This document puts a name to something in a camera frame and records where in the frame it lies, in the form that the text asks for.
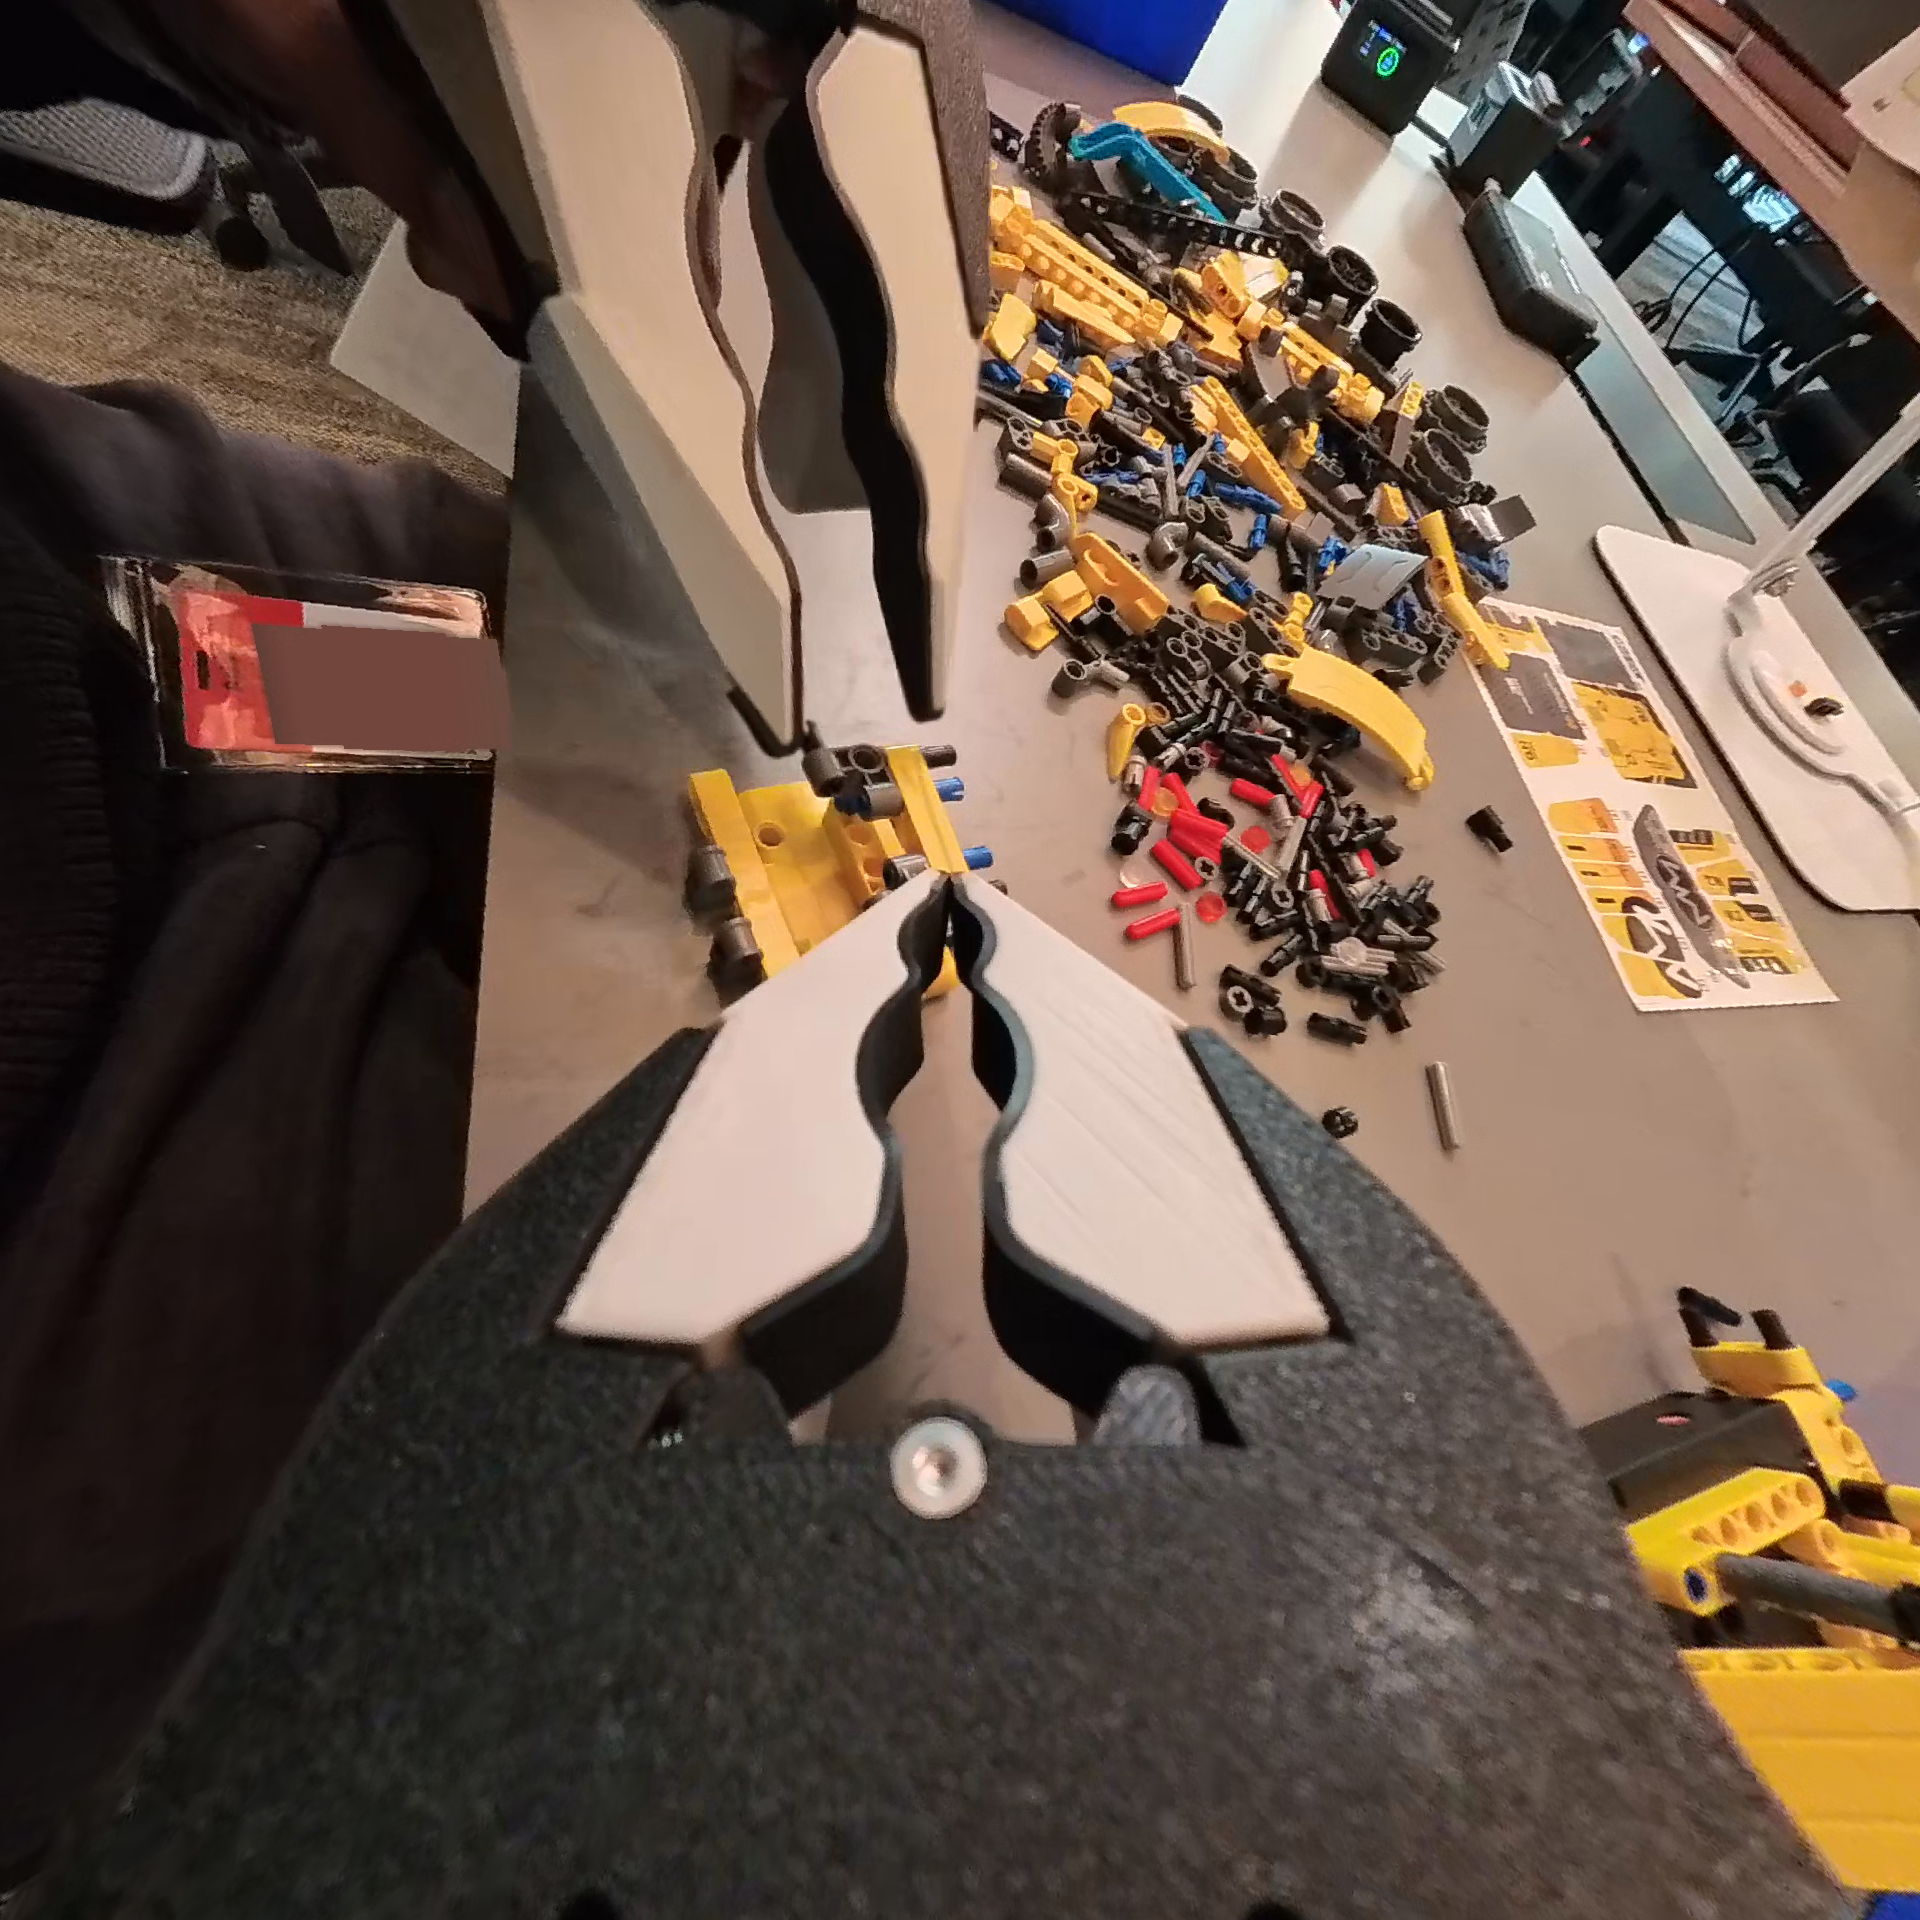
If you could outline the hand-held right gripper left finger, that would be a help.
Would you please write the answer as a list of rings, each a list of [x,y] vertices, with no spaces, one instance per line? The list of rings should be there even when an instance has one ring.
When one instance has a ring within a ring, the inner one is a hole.
[[[949,877],[914,875],[720,1015],[559,1329],[712,1358],[849,1278],[901,1210],[892,1109],[925,1060]]]

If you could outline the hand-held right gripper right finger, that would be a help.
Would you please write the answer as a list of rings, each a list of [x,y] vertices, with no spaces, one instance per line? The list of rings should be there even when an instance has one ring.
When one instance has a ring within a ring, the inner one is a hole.
[[[1009,891],[954,879],[980,1146],[983,1304],[1092,1432],[1147,1378],[1185,1439],[1246,1447],[1209,1363],[1333,1333],[1285,1211],[1165,1004]]]

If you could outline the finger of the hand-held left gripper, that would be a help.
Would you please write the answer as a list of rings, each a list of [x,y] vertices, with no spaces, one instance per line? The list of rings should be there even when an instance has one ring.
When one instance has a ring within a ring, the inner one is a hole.
[[[800,738],[800,582],[767,509],[757,406],[701,258],[712,183],[695,73],[632,1],[489,6],[556,290],[535,372],[617,508],[651,531],[757,738]]]
[[[773,310],[759,398],[786,516],[864,509],[909,711],[949,706],[979,334],[920,52],[839,36],[754,140],[754,241]]]

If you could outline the yellow toy brick block assembly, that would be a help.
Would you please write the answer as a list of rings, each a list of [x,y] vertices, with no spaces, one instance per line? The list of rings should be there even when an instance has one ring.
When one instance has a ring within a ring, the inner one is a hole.
[[[692,774],[684,909],[709,935],[717,996],[767,983],[925,874],[990,871],[995,852],[954,824],[954,765],[949,743],[828,745],[811,731],[798,780]]]

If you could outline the person's left hand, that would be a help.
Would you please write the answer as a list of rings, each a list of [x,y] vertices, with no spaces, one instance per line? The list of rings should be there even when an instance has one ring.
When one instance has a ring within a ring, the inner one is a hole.
[[[480,317],[480,326],[497,347],[527,364],[531,328],[560,280],[485,4],[364,1],[349,12],[474,203],[507,299],[507,316]]]

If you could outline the blue plastic bin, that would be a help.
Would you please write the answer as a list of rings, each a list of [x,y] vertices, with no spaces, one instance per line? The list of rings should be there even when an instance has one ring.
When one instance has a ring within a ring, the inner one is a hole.
[[[1185,83],[1226,1],[997,1],[1162,83]]]

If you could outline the black device with green display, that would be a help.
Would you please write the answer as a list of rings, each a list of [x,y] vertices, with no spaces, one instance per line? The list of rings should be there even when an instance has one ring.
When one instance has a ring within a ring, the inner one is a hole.
[[[1387,136],[1404,132],[1460,46],[1442,4],[1353,1],[1323,58],[1321,88]]]

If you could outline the grey mesh office chair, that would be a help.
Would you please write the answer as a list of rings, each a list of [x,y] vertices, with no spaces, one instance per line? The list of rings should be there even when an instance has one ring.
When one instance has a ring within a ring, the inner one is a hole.
[[[286,253],[352,276],[325,203],[338,186],[313,142],[227,142],[93,97],[2,109],[7,202],[155,235],[198,231],[241,274],[280,253],[256,215],[268,203]]]

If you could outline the person's black sweater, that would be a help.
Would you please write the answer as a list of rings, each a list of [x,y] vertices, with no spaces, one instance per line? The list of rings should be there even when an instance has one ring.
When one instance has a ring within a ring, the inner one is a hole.
[[[2,1852],[138,1745],[465,1210],[491,794],[169,771],[109,560],[508,583],[505,503],[4,368]]]

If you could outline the black box device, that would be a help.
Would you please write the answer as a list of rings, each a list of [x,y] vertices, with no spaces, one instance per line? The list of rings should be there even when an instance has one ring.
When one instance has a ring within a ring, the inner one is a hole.
[[[1462,203],[1491,187],[1514,197],[1568,132],[1568,106],[1549,72],[1502,60],[1449,136],[1440,170]]]

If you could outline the yellow black sticker sheet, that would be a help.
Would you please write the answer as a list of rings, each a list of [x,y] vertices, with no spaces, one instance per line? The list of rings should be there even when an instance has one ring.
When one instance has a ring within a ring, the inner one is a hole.
[[[1491,597],[1474,668],[1549,847],[1644,1013],[1820,1006],[1836,991],[1625,631]]]

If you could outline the clear badge holder red card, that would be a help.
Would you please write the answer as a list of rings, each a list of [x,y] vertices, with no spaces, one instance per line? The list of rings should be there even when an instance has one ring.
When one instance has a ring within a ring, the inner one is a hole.
[[[480,774],[510,738],[508,673],[472,588],[136,555],[103,575],[171,770]]]

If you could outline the black flat device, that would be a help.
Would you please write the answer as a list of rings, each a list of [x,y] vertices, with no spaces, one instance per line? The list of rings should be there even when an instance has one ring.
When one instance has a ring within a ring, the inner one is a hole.
[[[1600,320],[1553,228],[1491,179],[1464,206],[1460,230],[1504,329],[1576,372],[1600,341]]]

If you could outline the white desk lamp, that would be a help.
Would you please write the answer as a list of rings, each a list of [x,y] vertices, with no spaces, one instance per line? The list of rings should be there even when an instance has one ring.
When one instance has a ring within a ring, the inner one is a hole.
[[[1726,675],[1757,726],[1809,771],[1855,788],[1890,828],[1909,838],[1917,835],[1917,788],[1899,771],[1878,736],[1861,729],[1836,693],[1801,689],[1768,646],[1782,641],[1794,626],[1786,611],[1775,613],[1770,608],[1794,583],[1802,560],[1905,460],[1917,440],[1919,401],[1910,399],[1836,486],[1750,563],[1726,597],[1731,631],[1723,647]]]

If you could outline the yellow toy vehicle frame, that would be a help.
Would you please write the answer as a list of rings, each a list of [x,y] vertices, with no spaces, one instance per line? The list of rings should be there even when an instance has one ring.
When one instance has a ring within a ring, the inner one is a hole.
[[[1644,1592],[1758,1780],[1869,1916],[1917,1916],[1919,1492],[1773,1307],[1683,1286],[1698,1387],[1582,1439]]]

